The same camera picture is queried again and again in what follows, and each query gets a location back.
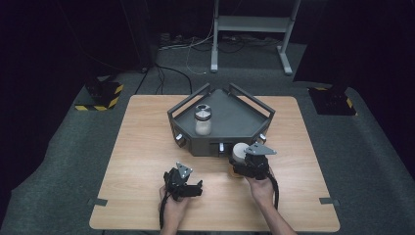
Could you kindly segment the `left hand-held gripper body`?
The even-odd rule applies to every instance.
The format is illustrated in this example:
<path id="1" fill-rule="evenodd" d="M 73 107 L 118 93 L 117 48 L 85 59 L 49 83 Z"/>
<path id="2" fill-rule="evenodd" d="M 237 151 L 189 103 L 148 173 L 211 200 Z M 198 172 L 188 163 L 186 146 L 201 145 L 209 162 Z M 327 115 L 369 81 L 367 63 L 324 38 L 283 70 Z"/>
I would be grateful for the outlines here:
<path id="1" fill-rule="evenodd" d="M 176 167 L 164 173 L 164 187 L 174 200 L 178 201 L 180 198 L 185 198 L 185 192 L 190 190 L 187 187 L 187 180 L 192 172 L 191 168 L 181 162 L 177 162 Z"/>

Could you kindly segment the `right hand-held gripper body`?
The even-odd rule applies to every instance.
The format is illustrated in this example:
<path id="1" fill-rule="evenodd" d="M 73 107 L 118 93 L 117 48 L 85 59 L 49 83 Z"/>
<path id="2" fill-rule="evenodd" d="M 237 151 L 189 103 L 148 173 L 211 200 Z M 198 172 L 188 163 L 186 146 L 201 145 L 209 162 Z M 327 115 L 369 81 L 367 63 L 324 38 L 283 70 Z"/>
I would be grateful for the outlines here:
<path id="1" fill-rule="evenodd" d="M 275 150 L 268 148 L 263 144 L 254 143 L 249 146 L 245 152 L 246 157 L 243 165 L 250 168 L 250 178 L 261 180 L 270 174 L 267 155 L 276 155 L 277 152 Z"/>

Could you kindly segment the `amber jar white lid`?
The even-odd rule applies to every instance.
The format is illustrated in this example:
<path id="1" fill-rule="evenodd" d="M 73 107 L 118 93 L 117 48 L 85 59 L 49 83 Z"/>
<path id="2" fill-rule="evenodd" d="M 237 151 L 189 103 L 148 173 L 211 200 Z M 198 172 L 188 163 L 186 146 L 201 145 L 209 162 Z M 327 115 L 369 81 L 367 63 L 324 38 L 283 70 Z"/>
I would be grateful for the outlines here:
<path id="1" fill-rule="evenodd" d="M 243 164 L 245 162 L 246 152 L 245 150 L 249 147 L 246 143 L 237 143 L 234 145 L 231 153 L 231 157 L 229 158 L 229 173 L 231 176 L 236 178 L 241 178 L 241 175 L 236 173 L 233 169 L 234 165 Z"/>

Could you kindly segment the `dark grey corner shelf rack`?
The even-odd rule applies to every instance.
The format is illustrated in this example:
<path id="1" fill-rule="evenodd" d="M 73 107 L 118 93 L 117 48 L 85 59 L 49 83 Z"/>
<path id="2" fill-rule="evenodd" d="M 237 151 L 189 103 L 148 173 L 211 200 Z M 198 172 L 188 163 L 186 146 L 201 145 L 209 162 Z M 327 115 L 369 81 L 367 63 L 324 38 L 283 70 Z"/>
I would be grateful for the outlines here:
<path id="1" fill-rule="evenodd" d="M 209 135 L 196 131 L 196 111 L 200 106 L 210 113 Z M 236 84 L 213 89 L 207 83 L 167 111 L 176 144 L 194 157 L 222 157 L 232 154 L 233 146 L 266 142 L 265 134 L 275 111 Z"/>

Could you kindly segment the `person's left hand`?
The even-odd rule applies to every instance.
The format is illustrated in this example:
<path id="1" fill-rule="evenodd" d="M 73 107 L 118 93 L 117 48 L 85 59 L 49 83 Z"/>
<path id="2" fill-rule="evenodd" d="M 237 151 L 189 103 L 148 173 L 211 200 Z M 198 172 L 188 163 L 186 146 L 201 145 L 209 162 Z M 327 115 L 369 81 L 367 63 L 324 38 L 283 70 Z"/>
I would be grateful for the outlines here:
<path id="1" fill-rule="evenodd" d="M 160 199 L 159 212 L 162 227 L 165 224 L 174 224 L 179 226 L 185 216 L 191 199 L 182 198 L 180 201 L 176 201 L 171 198 L 164 186 L 160 188 Z"/>

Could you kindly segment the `person's right hand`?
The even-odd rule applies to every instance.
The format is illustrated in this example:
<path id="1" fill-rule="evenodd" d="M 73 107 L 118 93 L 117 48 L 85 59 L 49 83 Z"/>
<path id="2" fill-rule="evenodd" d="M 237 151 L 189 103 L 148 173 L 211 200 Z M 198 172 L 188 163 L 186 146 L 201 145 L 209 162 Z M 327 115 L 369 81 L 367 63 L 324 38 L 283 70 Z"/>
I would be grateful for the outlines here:
<path id="1" fill-rule="evenodd" d="M 274 187 L 268 176 L 261 180 L 247 177 L 246 180 L 251 187 L 254 201 L 259 207 L 265 208 L 274 206 Z"/>

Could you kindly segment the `black yellow striped stand base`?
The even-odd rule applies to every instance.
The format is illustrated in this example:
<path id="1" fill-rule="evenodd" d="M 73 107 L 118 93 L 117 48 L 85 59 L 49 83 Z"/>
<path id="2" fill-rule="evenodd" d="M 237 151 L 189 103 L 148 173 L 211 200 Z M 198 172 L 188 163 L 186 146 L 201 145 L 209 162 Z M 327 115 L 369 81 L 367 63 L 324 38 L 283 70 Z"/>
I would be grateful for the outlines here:
<path id="1" fill-rule="evenodd" d="M 81 88 L 74 108 L 78 111 L 110 110 L 116 105 L 122 89 L 123 85 L 119 82 L 93 78 Z"/>
<path id="2" fill-rule="evenodd" d="M 356 116 L 357 112 L 346 95 L 346 88 L 333 85 L 330 88 L 309 87 L 308 94 L 318 115 Z"/>

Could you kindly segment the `grey metal stand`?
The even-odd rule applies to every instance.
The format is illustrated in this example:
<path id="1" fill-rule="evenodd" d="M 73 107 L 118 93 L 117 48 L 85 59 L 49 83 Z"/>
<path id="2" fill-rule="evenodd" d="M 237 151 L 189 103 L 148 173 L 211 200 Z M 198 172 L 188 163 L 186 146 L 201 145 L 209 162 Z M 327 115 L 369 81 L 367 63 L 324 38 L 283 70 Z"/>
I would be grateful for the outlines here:
<path id="1" fill-rule="evenodd" d="M 292 75 L 293 70 L 288 60 L 286 50 L 297 19 L 301 0 L 294 0 L 292 12 L 286 18 L 221 16 L 219 14 L 219 1 L 220 0 L 214 0 L 210 71 L 218 71 L 218 33 L 220 31 L 274 32 L 284 34 L 282 45 L 278 46 L 276 50 L 285 75 Z"/>

